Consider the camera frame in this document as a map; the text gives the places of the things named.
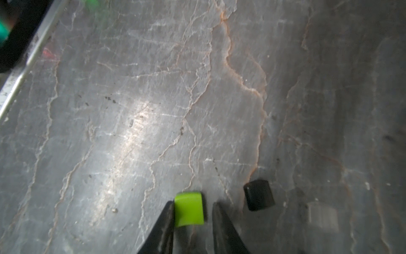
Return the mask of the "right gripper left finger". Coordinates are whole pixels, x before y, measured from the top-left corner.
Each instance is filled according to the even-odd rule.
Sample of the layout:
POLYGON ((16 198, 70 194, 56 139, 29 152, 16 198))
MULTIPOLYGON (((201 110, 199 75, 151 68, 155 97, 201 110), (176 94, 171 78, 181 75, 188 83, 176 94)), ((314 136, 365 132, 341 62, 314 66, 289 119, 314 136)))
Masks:
POLYGON ((172 254, 174 223, 174 201, 168 201, 138 254, 172 254))

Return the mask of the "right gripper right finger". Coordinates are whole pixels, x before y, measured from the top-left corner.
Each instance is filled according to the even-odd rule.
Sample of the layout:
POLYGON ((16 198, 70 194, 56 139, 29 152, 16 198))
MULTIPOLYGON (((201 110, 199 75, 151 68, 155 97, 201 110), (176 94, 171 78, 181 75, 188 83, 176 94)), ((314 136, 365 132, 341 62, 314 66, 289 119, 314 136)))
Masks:
POLYGON ((212 208, 213 241, 216 254, 249 254, 249 250, 219 202, 212 208))

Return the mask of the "green usb cap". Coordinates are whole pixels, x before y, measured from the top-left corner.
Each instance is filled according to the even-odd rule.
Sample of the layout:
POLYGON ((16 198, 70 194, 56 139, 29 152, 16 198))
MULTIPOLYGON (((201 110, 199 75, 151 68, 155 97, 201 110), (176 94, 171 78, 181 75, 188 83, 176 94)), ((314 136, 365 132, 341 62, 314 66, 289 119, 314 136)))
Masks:
POLYGON ((203 225, 204 206, 200 192, 183 192, 174 198, 174 226, 203 225))

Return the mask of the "black usb cap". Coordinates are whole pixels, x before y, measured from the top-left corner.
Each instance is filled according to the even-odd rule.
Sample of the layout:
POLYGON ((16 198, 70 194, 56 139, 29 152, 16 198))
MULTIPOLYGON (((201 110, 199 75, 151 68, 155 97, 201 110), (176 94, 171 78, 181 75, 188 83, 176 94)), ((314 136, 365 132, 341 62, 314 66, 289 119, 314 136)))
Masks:
POLYGON ((243 186, 247 207, 256 212, 274 206, 275 200, 268 181, 257 179, 243 186))

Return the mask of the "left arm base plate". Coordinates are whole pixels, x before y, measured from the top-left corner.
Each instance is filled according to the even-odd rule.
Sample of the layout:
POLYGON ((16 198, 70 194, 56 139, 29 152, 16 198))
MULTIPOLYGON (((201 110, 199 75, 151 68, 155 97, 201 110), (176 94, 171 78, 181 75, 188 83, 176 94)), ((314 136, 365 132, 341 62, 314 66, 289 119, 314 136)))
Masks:
POLYGON ((27 50, 52 1, 1 1, 1 73, 27 50))

